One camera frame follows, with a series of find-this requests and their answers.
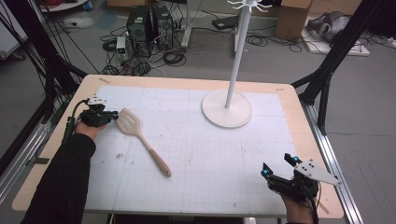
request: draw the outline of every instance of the tabletop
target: tabletop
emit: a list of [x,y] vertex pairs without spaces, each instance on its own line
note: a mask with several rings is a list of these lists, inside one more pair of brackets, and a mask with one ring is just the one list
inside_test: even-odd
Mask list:
[[[92,157],[86,210],[283,217],[286,214],[284,205],[280,197],[266,187],[265,179],[260,176],[259,163],[270,163],[275,167],[272,167],[275,173],[279,171],[280,175],[290,178],[292,169],[286,168],[289,165],[282,159],[282,153],[288,152],[296,153],[302,161],[313,159],[325,168],[297,93],[288,84],[236,82],[235,90],[252,101],[256,116],[246,127],[222,130],[204,121],[202,111],[197,108],[200,99],[209,91],[227,89],[228,85],[228,81],[218,80],[89,75],[81,83],[40,157],[53,157],[74,105],[97,93],[109,98],[106,108],[134,110],[142,119],[142,133],[168,163],[172,176],[161,175],[148,153],[139,149],[143,146],[138,139],[122,136],[112,122],[96,140],[102,147],[98,147]],[[104,149],[106,144],[115,143],[120,150]],[[273,147],[284,150],[273,153]],[[261,154],[277,155],[279,159],[272,156],[258,158]],[[114,155],[122,160],[107,159]],[[33,167],[12,204],[15,210],[28,208],[47,167],[47,164]],[[321,185],[318,214],[323,218],[344,215],[331,185]]]

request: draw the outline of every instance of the black post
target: black post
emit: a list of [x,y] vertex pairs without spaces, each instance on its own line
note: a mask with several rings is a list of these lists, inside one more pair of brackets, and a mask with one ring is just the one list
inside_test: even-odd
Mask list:
[[363,0],[344,31],[342,31],[339,37],[337,37],[332,49],[318,70],[307,77],[303,77],[302,79],[291,83],[294,88],[298,88],[309,83],[305,91],[300,94],[300,100],[308,105],[313,105],[315,98],[321,92],[318,126],[322,134],[326,134],[326,109],[332,75],[340,63],[345,59],[349,51],[353,48],[356,41],[359,40],[364,29],[369,25],[374,16],[387,1],[388,0]]

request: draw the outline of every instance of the box flap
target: box flap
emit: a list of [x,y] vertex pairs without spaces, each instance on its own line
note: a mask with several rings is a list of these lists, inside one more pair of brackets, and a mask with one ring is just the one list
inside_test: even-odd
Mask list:
[[312,0],[282,0],[282,7],[309,8]]

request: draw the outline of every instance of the round white base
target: round white base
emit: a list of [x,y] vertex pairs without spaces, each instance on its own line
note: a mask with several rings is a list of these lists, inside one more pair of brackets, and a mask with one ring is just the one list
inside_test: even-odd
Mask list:
[[202,101],[202,109],[207,119],[223,128],[239,128],[247,124],[253,108],[247,97],[233,93],[230,107],[226,108],[228,90],[210,92]]

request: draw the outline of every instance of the spatula head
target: spatula head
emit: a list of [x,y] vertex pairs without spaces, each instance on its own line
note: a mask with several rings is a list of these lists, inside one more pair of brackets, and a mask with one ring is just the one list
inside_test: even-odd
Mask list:
[[116,123],[123,134],[140,136],[140,120],[129,109],[123,108],[121,110]]

